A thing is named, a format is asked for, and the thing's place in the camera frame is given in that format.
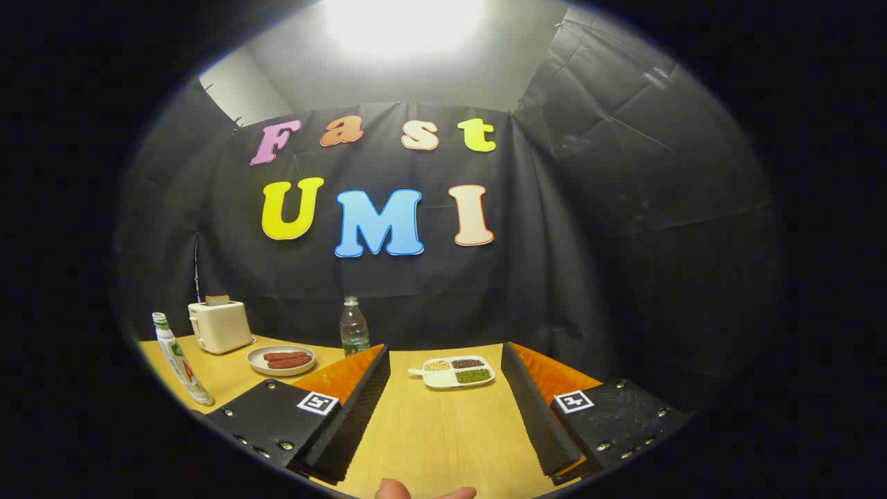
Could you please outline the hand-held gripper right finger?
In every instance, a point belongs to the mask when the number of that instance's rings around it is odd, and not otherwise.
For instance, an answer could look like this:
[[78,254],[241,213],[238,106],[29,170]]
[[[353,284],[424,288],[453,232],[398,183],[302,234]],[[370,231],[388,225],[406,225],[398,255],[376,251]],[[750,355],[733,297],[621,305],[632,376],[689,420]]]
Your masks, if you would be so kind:
[[688,413],[624,377],[599,381],[528,347],[502,347],[530,444],[554,485],[640,457],[684,426]]

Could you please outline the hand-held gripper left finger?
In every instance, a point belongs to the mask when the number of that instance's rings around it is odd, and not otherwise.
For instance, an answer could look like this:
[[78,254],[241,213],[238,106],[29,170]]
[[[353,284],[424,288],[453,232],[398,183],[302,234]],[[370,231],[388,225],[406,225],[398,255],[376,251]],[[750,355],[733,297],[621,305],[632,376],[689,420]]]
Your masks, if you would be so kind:
[[263,380],[203,421],[275,467],[336,485],[390,373],[389,348],[375,345],[292,383]]

